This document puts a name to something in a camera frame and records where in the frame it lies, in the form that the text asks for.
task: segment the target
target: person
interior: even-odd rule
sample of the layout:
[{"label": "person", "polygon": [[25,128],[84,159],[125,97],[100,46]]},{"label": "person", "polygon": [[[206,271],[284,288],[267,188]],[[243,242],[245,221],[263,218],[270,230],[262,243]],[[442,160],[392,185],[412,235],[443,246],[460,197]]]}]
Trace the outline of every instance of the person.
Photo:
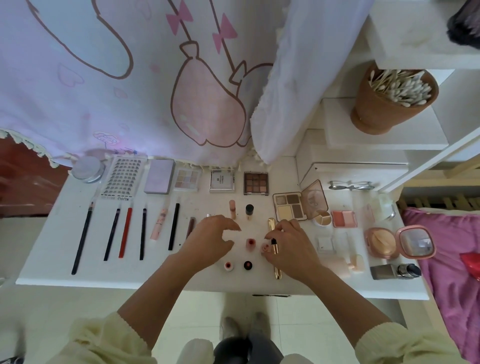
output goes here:
[{"label": "person", "polygon": [[[181,249],[120,307],[103,319],[74,322],[69,343],[49,364],[150,364],[151,350],[180,292],[194,274],[214,264],[233,246],[224,241],[224,230],[240,231],[222,215],[204,218]],[[276,239],[279,253],[263,253],[268,262],[307,285],[324,303],[345,333],[361,364],[466,363],[453,341],[437,332],[415,333],[391,320],[321,265],[307,234],[295,220],[279,222],[266,239]],[[310,363],[291,354],[283,357],[269,339],[268,318],[254,315],[252,330],[240,336],[235,321],[221,322],[222,341],[195,339],[183,348],[177,363],[241,364]]]}]

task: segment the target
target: leg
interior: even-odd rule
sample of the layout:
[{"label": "leg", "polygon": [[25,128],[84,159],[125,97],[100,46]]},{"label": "leg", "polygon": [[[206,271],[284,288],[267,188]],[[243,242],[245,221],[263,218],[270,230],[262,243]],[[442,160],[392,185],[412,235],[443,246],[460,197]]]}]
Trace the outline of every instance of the leg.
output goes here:
[{"label": "leg", "polygon": [[220,343],[213,353],[214,364],[246,364],[250,343],[241,336],[240,328],[231,317],[222,319]]},{"label": "leg", "polygon": [[270,322],[264,313],[254,315],[247,339],[251,344],[249,364],[279,364],[282,361],[282,352],[270,340]]}]

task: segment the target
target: forearm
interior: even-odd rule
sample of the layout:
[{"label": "forearm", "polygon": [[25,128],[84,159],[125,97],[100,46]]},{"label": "forearm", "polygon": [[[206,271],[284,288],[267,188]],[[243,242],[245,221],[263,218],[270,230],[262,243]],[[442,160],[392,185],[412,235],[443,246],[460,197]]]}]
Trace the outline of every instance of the forearm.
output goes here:
[{"label": "forearm", "polygon": [[391,321],[328,268],[319,267],[305,284],[324,303],[353,347],[368,330]]},{"label": "forearm", "polygon": [[195,272],[182,255],[170,255],[162,266],[125,302],[118,314],[151,349],[181,291]]}]

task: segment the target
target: person's left hand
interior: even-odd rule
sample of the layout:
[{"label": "person's left hand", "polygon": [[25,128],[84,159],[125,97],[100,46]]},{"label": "person's left hand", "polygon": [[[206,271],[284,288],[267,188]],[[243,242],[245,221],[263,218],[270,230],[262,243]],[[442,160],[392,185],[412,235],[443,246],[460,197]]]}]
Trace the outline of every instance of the person's left hand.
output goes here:
[{"label": "person's left hand", "polygon": [[224,230],[240,231],[240,226],[223,215],[209,216],[200,221],[188,236],[178,255],[194,273],[211,266],[231,250],[233,241],[223,240]]}]

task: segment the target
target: clay pot rim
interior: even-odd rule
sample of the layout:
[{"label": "clay pot rim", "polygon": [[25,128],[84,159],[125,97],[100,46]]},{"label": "clay pot rim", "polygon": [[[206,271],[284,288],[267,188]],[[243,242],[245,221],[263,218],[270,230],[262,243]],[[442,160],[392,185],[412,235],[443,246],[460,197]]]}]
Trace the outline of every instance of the clay pot rim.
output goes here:
[{"label": "clay pot rim", "polygon": [[438,94],[439,94],[439,86],[438,86],[438,83],[437,83],[437,80],[435,80],[435,77],[430,73],[428,72],[427,70],[403,70],[402,71],[414,71],[414,72],[420,72],[420,71],[424,71],[425,74],[420,78],[422,81],[426,81],[424,80],[423,78],[427,75],[429,75],[434,84],[432,85],[430,82],[428,82],[428,85],[432,88],[432,97],[430,98],[430,100],[427,101],[426,104],[423,104],[423,105],[410,105],[409,108],[406,108],[405,106],[402,106],[400,104],[398,104],[397,102],[393,102],[392,100],[388,99],[387,97],[383,97],[383,96],[380,96],[376,91],[373,90],[373,88],[370,86],[370,84],[368,83],[368,80],[370,78],[370,73],[372,71],[375,71],[375,76],[377,75],[377,72],[379,71],[384,71],[384,70],[380,70],[377,66],[377,64],[374,62],[367,70],[366,72],[366,75],[367,77],[364,77],[363,78],[363,81],[367,83],[369,89],[373,92],[373,94],[375,95],[375,97],[377,99],[379,99],[381,102],[387,104],[387,105],[390,105],[392,107],[395,107],[395,108],[399,108],[399,109],[416,109],[416,108],[424,108],[426,109],[428,106],[430,106],[438,97]]}]

